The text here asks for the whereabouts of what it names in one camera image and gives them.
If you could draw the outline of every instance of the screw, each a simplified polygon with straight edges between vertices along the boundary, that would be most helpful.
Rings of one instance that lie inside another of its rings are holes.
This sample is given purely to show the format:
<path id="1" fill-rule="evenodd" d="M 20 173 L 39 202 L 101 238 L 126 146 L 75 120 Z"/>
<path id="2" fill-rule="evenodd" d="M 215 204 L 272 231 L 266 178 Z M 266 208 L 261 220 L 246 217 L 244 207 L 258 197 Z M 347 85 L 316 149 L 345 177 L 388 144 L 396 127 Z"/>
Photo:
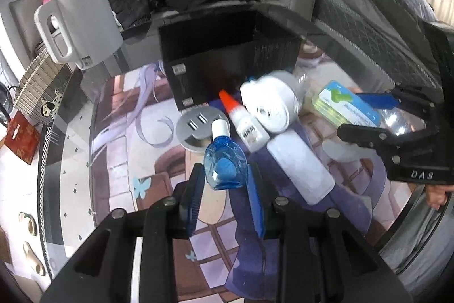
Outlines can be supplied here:
<path id="1" fill-rule="evenodd" d="M 167 197 L 164 199 L 164 206 L 170 207 L 176 204 L 176 199 L 174 197 Z"/>
<path id="2" fill-rule="evenodd" d="M 335 208 L 328 209 L 326 213 L 328 214 L 329 218 L 339 218 L 339 216 L 341 215 L 341 213 Z"/>
<path id="3" fill-rule="evenodd" d="M 112 218 L 121 218 L 124 216 L 124 214 L 126 213 L 126 211 L 123 209 L 123 208 L 116 208 L 112 211 Z"/>
<path id="4" fill-rule="evenodd" d="M 274 200 L 274 203 L 278 206 L 286 206 L 288 204 L 288 199 L 286 197 L 280 196 Z"/>

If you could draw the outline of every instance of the wicker basket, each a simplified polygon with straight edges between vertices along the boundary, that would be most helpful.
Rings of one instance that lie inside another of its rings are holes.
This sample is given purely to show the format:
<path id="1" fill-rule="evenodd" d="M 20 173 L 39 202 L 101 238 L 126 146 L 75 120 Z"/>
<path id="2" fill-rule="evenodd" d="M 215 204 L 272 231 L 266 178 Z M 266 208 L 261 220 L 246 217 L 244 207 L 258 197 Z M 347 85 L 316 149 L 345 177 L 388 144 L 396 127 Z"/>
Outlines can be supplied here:
<path id="1" fill-rule="evenodd" d="M 19 83 L 14 108 L 41 124 L 50 124 L 58 111 L 64 90 L 71 77 L 67 65 L 54 63 L 43 50 Z"/>

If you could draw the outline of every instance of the white power bank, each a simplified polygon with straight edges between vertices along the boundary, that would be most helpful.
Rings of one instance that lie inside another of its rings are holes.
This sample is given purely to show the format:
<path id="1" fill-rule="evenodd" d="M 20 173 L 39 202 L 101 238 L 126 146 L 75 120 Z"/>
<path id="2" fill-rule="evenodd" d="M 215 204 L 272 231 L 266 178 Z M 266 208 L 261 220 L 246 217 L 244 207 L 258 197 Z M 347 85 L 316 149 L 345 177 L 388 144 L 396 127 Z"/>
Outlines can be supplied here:
<path id="1" fill-rule="evenodd" d="M 266 146 L 308 205 L 319 203 L 334 187 L 334 178 L 294 130 L 287 130 Z"/>

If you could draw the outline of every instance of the white plastic bottle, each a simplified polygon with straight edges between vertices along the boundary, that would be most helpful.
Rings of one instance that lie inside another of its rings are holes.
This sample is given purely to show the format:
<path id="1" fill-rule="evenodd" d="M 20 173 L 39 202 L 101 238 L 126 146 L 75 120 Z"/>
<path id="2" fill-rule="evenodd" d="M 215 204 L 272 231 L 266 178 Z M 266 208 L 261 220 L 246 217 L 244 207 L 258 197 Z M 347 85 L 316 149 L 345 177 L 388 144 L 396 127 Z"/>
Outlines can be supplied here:
<path id="1" fill-rule="evenodd" d="M 219 93 L 219 97 L 249 152 L 253 153 L 263 148 L 270 140 L 270 136 L 258 120 L 225 90 Z"/>

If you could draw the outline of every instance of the human hand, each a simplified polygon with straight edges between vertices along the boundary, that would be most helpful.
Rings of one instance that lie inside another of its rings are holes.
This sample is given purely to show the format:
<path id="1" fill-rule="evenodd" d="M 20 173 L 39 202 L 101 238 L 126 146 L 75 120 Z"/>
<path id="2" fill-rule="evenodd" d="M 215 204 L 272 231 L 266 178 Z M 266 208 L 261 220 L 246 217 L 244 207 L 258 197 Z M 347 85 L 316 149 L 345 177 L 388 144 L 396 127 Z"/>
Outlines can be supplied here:
<path id="1" fill-rule="evenodd" d="M 448 202 L 446 193 L 454 192 L 454 185 L 426 185 L 426 201 L 433 209 L 439 210 Z"/>

